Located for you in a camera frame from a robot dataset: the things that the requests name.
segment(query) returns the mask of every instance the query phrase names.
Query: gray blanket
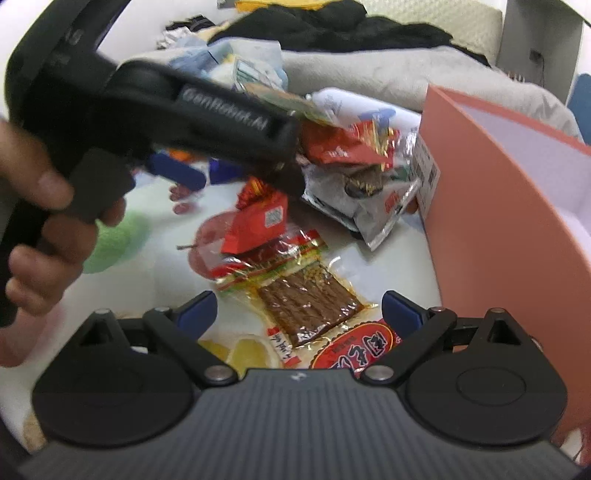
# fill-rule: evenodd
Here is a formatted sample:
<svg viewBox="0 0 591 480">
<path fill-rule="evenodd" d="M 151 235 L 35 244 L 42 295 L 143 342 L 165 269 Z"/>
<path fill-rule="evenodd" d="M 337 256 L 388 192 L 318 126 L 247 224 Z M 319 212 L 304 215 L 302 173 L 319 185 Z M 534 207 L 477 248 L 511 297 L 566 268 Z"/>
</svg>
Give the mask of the gray blanket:
<svg viewBox="0 0 591 480">
<path fill-rule="evenodd" d="M 283 52 L 290 91 L 326 87 L 360 93 L 421 112 L 430 83 L 524 113 L 581 138 L 573 113 L 532 83 L 518 83 L 451 47 L 345 54 Z"/>
</svg>

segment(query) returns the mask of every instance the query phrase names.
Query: qr code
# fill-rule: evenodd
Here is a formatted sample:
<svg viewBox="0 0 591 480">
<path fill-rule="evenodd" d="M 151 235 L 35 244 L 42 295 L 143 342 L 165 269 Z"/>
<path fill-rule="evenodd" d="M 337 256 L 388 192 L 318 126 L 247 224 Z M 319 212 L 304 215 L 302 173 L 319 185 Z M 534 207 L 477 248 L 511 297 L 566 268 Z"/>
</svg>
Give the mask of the qr code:
<svg viewBox="0 0 591 480">
<path fill-rule="evenodd" d="M 265 228 L 279 225 L 283 221 L 283 207 L 275 207 L 265 212 Z"/>
</svg>

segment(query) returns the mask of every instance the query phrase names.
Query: finger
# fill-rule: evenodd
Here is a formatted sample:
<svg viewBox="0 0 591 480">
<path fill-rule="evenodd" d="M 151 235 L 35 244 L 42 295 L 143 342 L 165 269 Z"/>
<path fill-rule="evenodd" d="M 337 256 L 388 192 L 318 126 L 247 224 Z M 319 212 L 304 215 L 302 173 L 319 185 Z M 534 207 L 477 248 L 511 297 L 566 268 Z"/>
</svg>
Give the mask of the finger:
<svg viewBox="0 0 591 480">
<path fill-rule="evenodd" d="M 78 219 L 58 213 L 51 215 L 41 234 L 56 249 L 56 255 L 70 263 L 82 263 L 96 245 L 96 225 L 83 223 Z"/>
<path fill-rule="evenodd" d="M 26 288 L 16 278 L 11 278 L 6 284 L 6 296 L 31 315 L 45 315 L 61 300 L 62 294 L 46 299 Z"/>
<path fill-rule="evenodd" d="M 43 143 L 5 121 L 0 121 L 0 174 L 22 198 L 43 209 L 64 209 L 74 196 Z"/>
<path fill-rule="evenodd" d="M 8 266 L 21 285 L 44 298 L 59 296 L 82 274 L 82 264 L 50 257 L 26 245 L 12 250 Z"/>
<path fill-rule="evenodd" d="M 125 199 L 117 200 L 109 209 L 100 216 L 100 221 L 106 226 L 117 226 L 125 215 Z"/>
</svg>

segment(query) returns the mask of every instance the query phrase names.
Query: orange box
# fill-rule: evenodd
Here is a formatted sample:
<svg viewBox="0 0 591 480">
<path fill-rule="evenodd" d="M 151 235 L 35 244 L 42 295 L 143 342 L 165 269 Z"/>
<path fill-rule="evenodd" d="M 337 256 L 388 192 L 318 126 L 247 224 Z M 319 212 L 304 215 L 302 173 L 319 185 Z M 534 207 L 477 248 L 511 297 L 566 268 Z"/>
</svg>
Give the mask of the orange box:
<svg viewBox="0 0 591 480">
<path fill-rule="evenodd" d="M 420 136 L 440 170 L 425 228 L 444 306 L 506 308 L 567 385 L 557 433 L 591 421 L 591 148 L 437 87 Z"/>
</svg>

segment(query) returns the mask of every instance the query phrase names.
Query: barcode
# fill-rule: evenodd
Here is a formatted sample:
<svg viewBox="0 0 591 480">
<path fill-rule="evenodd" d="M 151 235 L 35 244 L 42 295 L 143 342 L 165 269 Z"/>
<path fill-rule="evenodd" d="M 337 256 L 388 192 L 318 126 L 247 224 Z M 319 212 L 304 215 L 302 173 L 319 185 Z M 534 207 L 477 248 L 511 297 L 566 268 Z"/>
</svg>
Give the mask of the barcode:
<svg viewBox="0 0 591 480">
<path fill-rule="evenodd" d="M 417 168 L 417 177 L 421 180 L 421 183 L 425 183 L 423 169 L 420 166 Z"/>
<path fill-rule="evenodd" d="M 283 207 L 275 207 L 265 212 L 265 228 L 279 225 L 283 221 Z"/>
<path fill-rule="evenodd" d="M 435 175 L 437 175 L 437 167 L 433 164 L 431 166 L 431 172 L 429 173 L 429 186 L 433 186 L 433 180 L 435 180 Z"/>
</svg>

